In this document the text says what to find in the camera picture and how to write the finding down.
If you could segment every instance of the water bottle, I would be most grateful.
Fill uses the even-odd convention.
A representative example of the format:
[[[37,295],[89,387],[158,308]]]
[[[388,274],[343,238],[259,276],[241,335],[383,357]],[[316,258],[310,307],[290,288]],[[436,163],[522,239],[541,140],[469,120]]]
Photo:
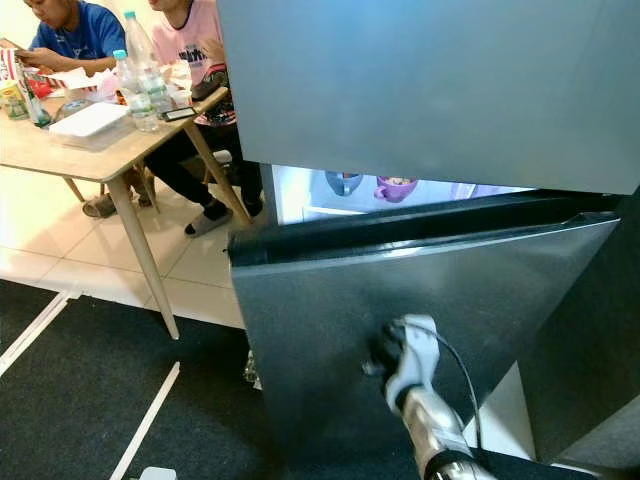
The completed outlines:
[[[129,105],[136,127],[143,132],[157,130],[158,118],[153,111],[151,99],[140,87],[136,71],[127,58],[127,52],[115,50],[113,56],[116,59],[116,75],[120,84],[120,92]]]
[[[156,112],[169,111],[172,109],[171,97],[158,68],[151,40],[136,20],[135,12],[125,12],[124,18],[126,19],[127,51],[136,69],[138,83],[149,95]]]

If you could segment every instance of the wooden table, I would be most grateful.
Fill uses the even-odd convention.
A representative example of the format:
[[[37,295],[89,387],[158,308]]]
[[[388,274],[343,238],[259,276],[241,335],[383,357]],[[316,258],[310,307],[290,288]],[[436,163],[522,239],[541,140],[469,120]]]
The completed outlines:
[[[226,88],[219,88],[208,98],[194,105],[194,108],[198,113],[208,110],[222,100],[227,92]],[[57,103],[49,102],[45,102],[45,106],[55,107]],[[180,130],[184,130],[207,169],[218,182],[224,196],[223,200],[243,223],[251,223],[242,202],[235,195],[221,166],[214,159],[205,139],[193,123],[194,120],[195,117],[190,117],[170,123],[161,122],[159,130],[153,133],[140,132],[132,124],[131,128],[122,132],[121,126],[118,128],[121,131],[120,135],[114,137],[112,143],[100,150],[92,150],[55,142],[46,130],[38,129],[29,120],[9,120],[5,112],[0,112],[0,165],[108,185],[147,283],[174,339],[178,339],[180,334],[162,286],[158,267],[131,205],[122,174]]]

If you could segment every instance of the black pants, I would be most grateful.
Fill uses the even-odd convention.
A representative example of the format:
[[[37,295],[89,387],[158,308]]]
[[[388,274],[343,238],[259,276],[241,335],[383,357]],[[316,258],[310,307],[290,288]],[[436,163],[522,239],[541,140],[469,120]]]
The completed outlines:
[[[197,126],[212,151],[228,150],[231,153],[233,163],[238,171],[242,200],[246,203],[258,202],[262,191],[260,166],[254,162],[246,162],[242,158],[236,124],[216,128]],[[189,136],[184,131],[181,131],[148,155],[145,163],[156,177],[160,178],[180,195],[192,202],[205,206],[213,198],[209,193],[208,187],[193,177],[180,164],[180,162],[193,157],[197,153],[193,143],[189,140]]]

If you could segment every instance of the pink shirt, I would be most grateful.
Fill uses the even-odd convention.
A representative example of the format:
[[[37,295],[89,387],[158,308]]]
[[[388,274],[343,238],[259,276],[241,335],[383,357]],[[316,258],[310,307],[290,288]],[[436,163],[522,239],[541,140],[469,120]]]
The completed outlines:
[[[179,59],[188,61],[194,85],[202,81],[213,63],[199,46],[199,42],[206,38],[222,43],[216,0],[193,0],[187,21],[180,29],[173,28],[164,15],[153,27],[153,44],[158,60],[163,65]]]

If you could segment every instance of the refrigerator door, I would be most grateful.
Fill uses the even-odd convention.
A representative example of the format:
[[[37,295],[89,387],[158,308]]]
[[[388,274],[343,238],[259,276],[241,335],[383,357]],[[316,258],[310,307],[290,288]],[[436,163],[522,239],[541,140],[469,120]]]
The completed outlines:
[[[233,282],[275,434],[293,459],[409,452],[369,341],[406,313],[432,315],[486,399],[618,219],[588,196],[480,198],[237,234]],[[471,418],[443,354],[435,386]]]
[[[631,194],[637,0],[218,0],[247,160]]]

